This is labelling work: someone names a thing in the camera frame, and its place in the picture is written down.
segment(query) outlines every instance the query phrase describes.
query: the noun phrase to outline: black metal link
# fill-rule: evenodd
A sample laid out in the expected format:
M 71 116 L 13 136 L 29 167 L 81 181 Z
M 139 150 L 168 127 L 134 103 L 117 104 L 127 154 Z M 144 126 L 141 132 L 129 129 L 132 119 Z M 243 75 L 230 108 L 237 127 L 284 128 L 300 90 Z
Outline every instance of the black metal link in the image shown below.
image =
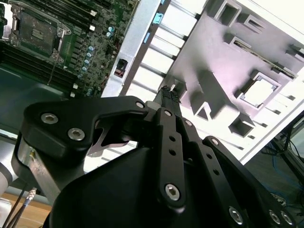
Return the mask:
M 144 118 L 148 111 L 149 108 L 133 96 L 37 103 L 25 110 L 20 131 L 29 145 L 58 162 L 65 162 L 65 165 L 80 163 L 94 142 L 98 120 L 108 119 L 123 125 L 128 117 Z M 56 115 L 58 122 L 44 123 L 41 120 L 44 113 Z M 84 139 L 71 140 L 67 133 L 72 128 L 81 129 L 85 133 Z
M 239 206 L 213 150 L 202 144 L 195 127 L 193 125 L 189 126 L 186 123 L 186 119 L 179 119 L 178 130 L 183 137 L 184 153 L 189 153 L 193 162 L 208 178 L 206 185 L 213 189 L 215 201 L 218 204 L 218 211 L 222 215 L 221 220 L 226 221 L 227 227 L 247 227 L 246 215 Z M 237 224 L 232 219 L 229 213 L 230 207 L 235 208 L 241 215 L 241 224 Z
M 218 145 L 212 142 L 215 139 L 208 136 L 203 143 L 212 148 L 216 158 L 224 167 L 224 174 L 227 176 L 231 185 L 235 186 L 236 195 L 240 193 L 249 195 L 241 198 L 243 206 L 247 209 L 248 217 L 256 227 L 296 227 L 296 222 L 289 212 L 271 196 L 264 186 L 233 156 L 232 153 L 219 141 Z M 280 219 L 280 224 L 274 222 L 270 217 L 270 211 L 273 211 Z M 292 220 L 292 225 L 288 224 L 282 216 L 282 211 Z
M 158 187 L 166 205 L 175 212 L 182 213 L 185 209 L 186 192 L 181 135 L 176 132 L 176 117 L 168 109 L 160 108 L 156 113 L 156 124 L 159 153 Z M 178 200 L 172 200 L 168 196 L 165 190 L 167 184 L 178 189 Z

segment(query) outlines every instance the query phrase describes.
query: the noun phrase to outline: green circuit board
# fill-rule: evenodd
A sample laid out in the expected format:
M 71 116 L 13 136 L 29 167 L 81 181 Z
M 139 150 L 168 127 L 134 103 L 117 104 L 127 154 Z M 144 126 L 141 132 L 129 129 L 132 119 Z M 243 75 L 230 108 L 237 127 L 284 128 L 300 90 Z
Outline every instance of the green circuit board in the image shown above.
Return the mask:
M 11 5 L 18 27 L 3 40 L 0 67 L 25 68 L 24 74 L 72 97 L 100 97 L 136 10 L 137 0 L 21 0 Z M 8 19 L 0 5 L 0 27 Z M 22 51 L 20 63 L 11 48 Z M 42 73 L 37 68 L 46 62 Z

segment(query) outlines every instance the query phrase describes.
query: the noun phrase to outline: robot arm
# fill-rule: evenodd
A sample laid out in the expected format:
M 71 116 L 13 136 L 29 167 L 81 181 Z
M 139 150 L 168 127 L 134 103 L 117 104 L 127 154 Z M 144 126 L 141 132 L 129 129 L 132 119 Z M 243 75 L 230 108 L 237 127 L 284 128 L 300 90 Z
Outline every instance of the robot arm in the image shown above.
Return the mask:
M 136 97 L 38 103 L 24 113 L 12 165 L 51 203 L 45 227 L 296 227 L 215 137 L 201 140 L 168 88 Z M 88 153 L 136 149 L 84 174 Z

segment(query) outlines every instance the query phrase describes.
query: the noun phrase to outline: screw hole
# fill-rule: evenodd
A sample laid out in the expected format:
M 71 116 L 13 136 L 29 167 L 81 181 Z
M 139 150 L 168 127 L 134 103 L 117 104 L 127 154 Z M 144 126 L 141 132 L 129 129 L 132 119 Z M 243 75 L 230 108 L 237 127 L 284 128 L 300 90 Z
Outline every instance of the screw hole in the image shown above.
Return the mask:
M 79 131 L 73 131 L 72 134 L 75 135 L 75 136 L 80 136 L 80 132 Z
M 219 176 L 219 171 L 218 170 L 213 170 L 214 174 Z
M 173 136 L 169 136 L 169 139 L 172 141 L 172 142 L 175 142 L 175 138 Z
M 140 108 L 144 108 L 144 105 L 143 105 L 142 103 L 140 103 L 139 101 L 136 102 L 136 105 L 137 105 L 138 107 L 140 107 Z
M 176 155 L 176 152 L 174 150 L 169 150 L 169 153 L 172 155 L 172 156 L 175 156 Z

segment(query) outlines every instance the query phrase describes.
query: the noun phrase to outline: metal bracket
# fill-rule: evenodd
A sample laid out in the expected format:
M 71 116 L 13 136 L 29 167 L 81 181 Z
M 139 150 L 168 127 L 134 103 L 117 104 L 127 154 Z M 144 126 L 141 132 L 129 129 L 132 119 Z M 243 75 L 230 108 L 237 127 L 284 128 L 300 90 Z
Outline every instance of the metal bracket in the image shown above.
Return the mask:
M 195 127 L 188 120 L 179 119 L 178 129 L 182 132 L 184 153 L 193 159 L 200 172 L 207 177 L 206 184 L 212 186 L 218 209 L 227 222 L 227 227 L 247 227 L 246 215 L 239 206 L 213 150 L 203 145 Z
M 168 109 L 158 109 L 156 119 L 159 191 L 170 209 L 182 213 L 185 210 L 186 192 L 181 135 L 176 132 L 176 117 Z

